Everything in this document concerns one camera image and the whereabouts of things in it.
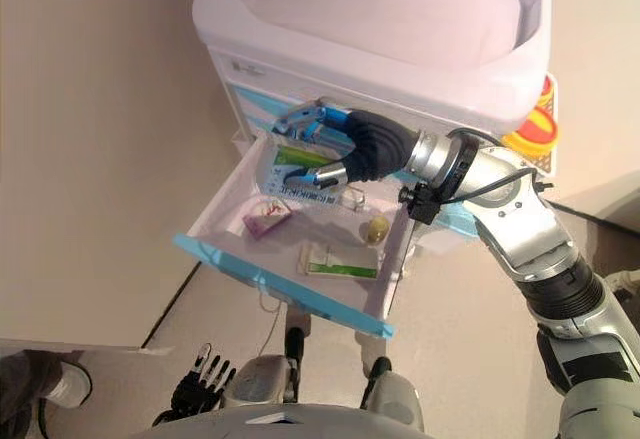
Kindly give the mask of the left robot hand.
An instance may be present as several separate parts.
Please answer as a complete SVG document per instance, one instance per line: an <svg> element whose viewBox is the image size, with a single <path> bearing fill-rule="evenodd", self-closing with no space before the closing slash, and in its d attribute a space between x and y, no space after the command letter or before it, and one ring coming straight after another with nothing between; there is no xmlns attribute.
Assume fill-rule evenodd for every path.
<svg viewBox="0 0 640 439"><path fill-rule="evenodd" d="M180 418L212 411L236 374L228 359L219 354L212 356L212 352L210 343L200 347L193 365L173 392L171 409Z"/></svg>

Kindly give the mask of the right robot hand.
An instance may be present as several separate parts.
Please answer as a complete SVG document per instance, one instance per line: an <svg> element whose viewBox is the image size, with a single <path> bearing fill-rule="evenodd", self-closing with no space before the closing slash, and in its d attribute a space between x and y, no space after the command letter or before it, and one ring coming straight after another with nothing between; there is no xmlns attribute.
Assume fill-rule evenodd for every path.
<svg viewBox="0 0 640 439"><path fill-rule="evenodd" d="M274 133L302 140L319 126L336 130L350 139L346 156L321 167L297 169L284 184L323 190L353 182L375 181L402 170L412 156L419 133L379 114L344 109L322 100L300 105L278 119Z"/></svg>

